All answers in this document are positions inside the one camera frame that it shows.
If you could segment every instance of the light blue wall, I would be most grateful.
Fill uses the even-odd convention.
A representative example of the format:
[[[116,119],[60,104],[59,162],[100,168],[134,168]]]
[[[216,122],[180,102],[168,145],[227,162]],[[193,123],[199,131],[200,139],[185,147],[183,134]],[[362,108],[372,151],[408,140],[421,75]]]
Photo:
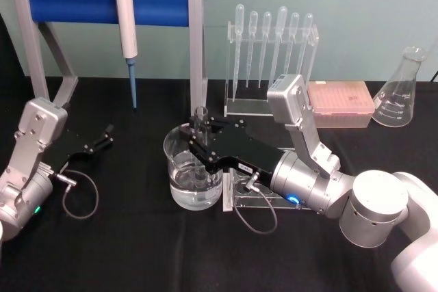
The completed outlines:
[[[312,79],[386,80],[407,45],[428,48],[438,34],[438,0],[205,0],[207,69],[212,79],[224,76],[227,21],[237,3],[246,13],[281,5],[302,17],[312,12],[320,43]],[[0,0],[21,63],[27,70],[13,0]],[[126,77],[116,25],[56,24],[62,46],[75,72],[82,77]],[[188,30],[138,27],[138,76],[188,78]],[[435,51],[423,64],[419,80],[429,80],[438,70]],[[58,74],[43,46],[47,75]]]

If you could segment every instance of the black tablecloth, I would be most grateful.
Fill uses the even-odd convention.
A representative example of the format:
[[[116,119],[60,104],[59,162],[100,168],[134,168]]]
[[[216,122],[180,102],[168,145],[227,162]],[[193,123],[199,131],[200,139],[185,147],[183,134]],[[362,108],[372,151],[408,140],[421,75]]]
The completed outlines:
[[[49,82],[52,91],[59,83]],[[369,84],[370,92],[379,85]],[[437,85],[417,84],[414,118],[406,127],[371,121],[367,129],[320,129],[321,140],[347,174],[406,171],[438,192],[437,91]],[[133,113],[127,79],[80,79],[68,128],[93,138],[108,123],[115,126],[112,149],[81,164],[99,187],[99,210],[86,221],[67,217],[64,186],[55,182],[42,210],[3,244],[0,291],[399,291],[389,265],[409,241],[398,229],[381,247],[366,250],[342,236],[338,220],[310,211],[278,210],[279,228],[264,237],[234,213],[223,213],[221,200],[206,211],[178,207],[162,142],[187,120],[188,96],[188,81],[139,80]],[[28,80],[0,87],[3,167],[31,97]],[[210,81],[208,105],[223,113],[222,81]],[[248,118],[248,124],[256,138],[291,145],[271,118]],[[79,197],[72,193],[71,202]],[[272,223],[266,209],[242,212],[258,227]]]

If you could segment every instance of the plastic dropper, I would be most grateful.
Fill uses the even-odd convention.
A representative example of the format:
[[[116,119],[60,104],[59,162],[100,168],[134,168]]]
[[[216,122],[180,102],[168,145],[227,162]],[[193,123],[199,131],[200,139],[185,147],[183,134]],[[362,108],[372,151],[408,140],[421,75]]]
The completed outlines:
[[[248,57],[246,58],[246,87],[248,87],[249,75],[251,73],[251,62],[253,61],[253,49],[255,32],[257,31],[257,21],[259,19],[259,14],[256,11],[252,11],[249,14],[249,41],[248,41]]]
[[[245,7],[240,3],[235,7],[235,55],[234,55],[234,76],[233,76],[233,101],[237,92],[239,80],[240,44],[242,43],[242,32],[244,31]]]
[[[283,31],[285,30],[286,18],[287,18],[287,8],[285,6],[281,6],[279,8],[279,13],[276,16],[275,47],[274,47],[274,56],[272,57],[271,73],[269,75],[269,85],[268,85],[269,87],[272,85],[275,78],[276,63],[277,60],[279,59],[281,36],[283,35]]]
[[[260,88],[261,75],[263,74],[263,65],[265,64],[266,44],[268,43],[269,30],[271,28],[271,18],[272,15],[269,12],[266,12],[263,15],[263,23],[261,26],[262,41],[261,41],[260,62],[259,62],[259,88]]]
[[[301,73],[301,67],[302,67],[302,61],[304,60],[304,53],[306,51],[307,46],[307,40],[309,39],[310,35],[310,29],[313,22],[313,15],[310,13],[306,14],[306,17],[304,17],[304,23],[302,24],[302,44],[300,49],[300,55],[298,56],[298,64],[296,66],[296,74],[299,75]],[[306,72],[304,75],[302,75],[302,78],[304,79],[305,85],[307,87],[307,84],[310,79],[310,72]]]
[[[298,30],[298,23],[299,22],[300,22],[300,14],[299,13],[293,13],[290,16],[289,44],[287,44],[286,58],[285,58],[285,71],[284,71],[285,75],[289,71],[290,57],[292,56],[292,48],[294,47],[295,35],[296,35],[296,30]]]

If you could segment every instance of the cable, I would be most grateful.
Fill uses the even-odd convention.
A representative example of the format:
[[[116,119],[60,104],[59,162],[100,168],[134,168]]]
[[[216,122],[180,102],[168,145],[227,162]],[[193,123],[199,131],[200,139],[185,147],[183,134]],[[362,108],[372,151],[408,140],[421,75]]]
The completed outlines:
[[[95,190],[95,192],[96,192],[96,204],[95,204],[95,206],[94,206],[94,209],[93,209],[89,214],[87,214],[87,215],[82,215],[82,216],[79,216],[79,215],[73,215],[73,214],[67,209],[67,206],[66,206],[66,199],[67,199],[67,194],[68,194],[68,192],[70,191],[70,188],[68,188],[68,187],[70,187],[70,186],[67,187],[67,189],[66,189],[66,191],[65,191],[65,193],[64,193],[64,196],[62,196],[62,207],[64,208],[64,211],[65,211],[69,216],[71,216],[72,218],[78,219],[78,220],[88,219],[89,217],[91,217],[92,215],[94,215],[94,213],[95,213],[96,210],[97,210],[97,206],[99,205],[99,191],[97,190],[96,183],[95,183],[95,182],[94,182],[89,176],[87,176],[86,174],[84,174],[83,172],[76,171],[76,170],[65,170],[64,172],[70,172],[70,173],[72,173],[72,174],[78,174],[78,175],[80,175],[80,176],[83,176],[84,178],[87,178],[87,179],[90,181],[91,185],[94,187],[94,190]]]
[[[255,229],[254,227],[252,227],[242,216],[242,214],[240,213],[239,209],[236,207],[235,205],[235,200],[234,200],[234,196],[232,196],[233,198],[233,207],[235,209],[235,212],[237,213],[237,215],[239,216],[239,218],[243,221],[243,223],[246,225],[246,227],[248,227],[252,232],[256,233],[256,234],[260,234],[260,235],[269,235],[271,233],[273,233],[277,226],[278,226],[278,219],[276,218],[276,213],[274,210],[274,207],[272,206],[271,202],[269,202],[269,200],[266,198],[266,196],[257,188],[257,189],[252,189],[253,191],[256,191],[258,194],[260,194],[266,201],[266,203],[268,203],[269,208],[271,209],[272,212],[272,216],[274,217],[274,227],[272,227],[270,230],[258,230]]]
[[[430,80],[430,82],[433,82],[437,76],[438,76],[438,71],[437,71],[437,73],[435,73],[435,74],[433,75],[433,77],[432,77],[432,79]]]

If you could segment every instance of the glass beaker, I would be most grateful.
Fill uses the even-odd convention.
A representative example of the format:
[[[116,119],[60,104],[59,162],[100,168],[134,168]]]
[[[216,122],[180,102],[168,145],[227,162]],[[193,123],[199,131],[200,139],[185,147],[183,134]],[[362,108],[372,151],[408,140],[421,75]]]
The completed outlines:
[[[417,72],[426,59],[419,47],[407,47],[393,76],[373,98],[376,110],[372,118],[386,127],[403,127],[413,117]]]
[[[167,134],[163,148],[168,159],[170,192],[175,202],[188,210],[204,210],[215,204],[222,193],[222,170],[209,174],[189,151],[188,142],[180,137],[179,127]]]

